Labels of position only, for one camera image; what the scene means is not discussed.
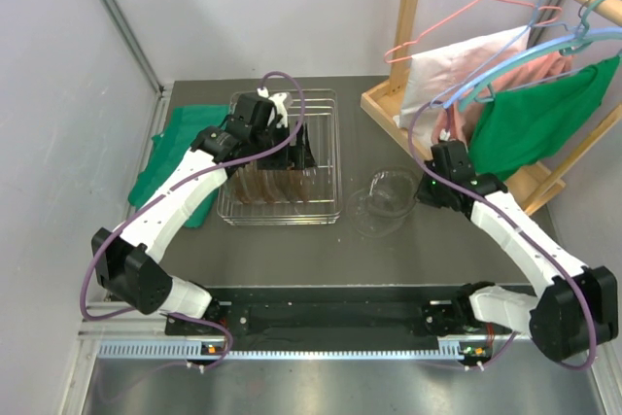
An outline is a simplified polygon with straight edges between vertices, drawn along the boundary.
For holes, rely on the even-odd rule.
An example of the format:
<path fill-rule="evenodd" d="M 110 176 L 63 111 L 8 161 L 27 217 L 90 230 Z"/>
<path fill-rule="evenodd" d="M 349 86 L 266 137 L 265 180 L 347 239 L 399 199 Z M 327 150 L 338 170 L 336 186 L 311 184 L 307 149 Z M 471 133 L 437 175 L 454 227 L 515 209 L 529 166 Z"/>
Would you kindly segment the clear glass plate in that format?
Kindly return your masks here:
<path fill-rule="evenodd" d="M 272 171 L 264 171 L 263 179 L 265 184 L 266 202 L 276 203 L 280 200 L 280 192 L 274 179 Z"/>
<path fill-rule="evenodd" d="M 405 224 L 405 217 L 391 218 L 373 214 L 369 201 L 370 196 L 366 190 L 357 190 L 346 203 L 346 215 L 359 234 L 380 238 L 399 230 Z"/>
<path fill-rule="evenodd" d="M 419 179 L 410 169 L 389 167 L 376 171 L 369 182 L 366 207 L 372 215 L 400 219 L 416 204 Z"/>
<path fill-rule="evenodd" d="M 240 179 L 240 174 L 238 172 L 234 172 L 231 177 L 227 180 L 226 183 L 226 191 L 228 193 L 229 199 L 232 202 L 242 203 L 244 200 L 244 187 L 242 185 L 242 181 Z"/>
<path fill-rule="evenodd" d="M 267 203 L 266 191 L 263 184 L 263 178 L 257 170 L 253 170 L 250 176 L 250 185 L 253 187 L 254 200 L 256 203 Z"/>

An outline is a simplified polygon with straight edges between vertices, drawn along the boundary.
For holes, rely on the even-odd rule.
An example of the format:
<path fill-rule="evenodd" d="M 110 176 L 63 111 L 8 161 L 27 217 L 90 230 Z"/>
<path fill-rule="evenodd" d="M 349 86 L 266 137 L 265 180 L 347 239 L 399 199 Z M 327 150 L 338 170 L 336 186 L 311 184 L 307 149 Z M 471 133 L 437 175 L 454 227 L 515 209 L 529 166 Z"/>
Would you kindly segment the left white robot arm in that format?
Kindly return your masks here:
<path fill-rule="evenodd" d="M 292 104 L 289 93 L 260 87 L 240 94 L 222 123 L 201 129 L 132 219 L 93 235 L 98 285 L 144 315 L 181 314 L 197 332 L 214 331 L 221 312 L 212 295 L 159 263 L 199 205 L 246 165 L 286 174 L 314 166 L 305 125 L 290 120 Z"/>

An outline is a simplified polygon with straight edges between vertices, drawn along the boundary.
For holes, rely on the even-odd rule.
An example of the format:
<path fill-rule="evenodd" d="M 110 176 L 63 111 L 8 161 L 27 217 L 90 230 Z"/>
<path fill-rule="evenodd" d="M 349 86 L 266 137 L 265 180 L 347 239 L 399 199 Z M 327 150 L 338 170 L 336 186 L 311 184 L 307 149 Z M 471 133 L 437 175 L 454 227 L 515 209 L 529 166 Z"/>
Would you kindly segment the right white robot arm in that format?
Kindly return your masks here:
<path fill-rule="evenodd" d="M 489 235 L 528 279 L 531 294 L 491 282 L 465 284 L 448 305 L 423 309 L 430 331 L 467 333 L 494 324 L 527 335 L 550 361 L 562 363 L 619 335 L 617 280 L 552 240 L 495 175 L 476 173 L 461 141 L 432 146 L 416 194 L 429 206 L 460 212 Z"/>

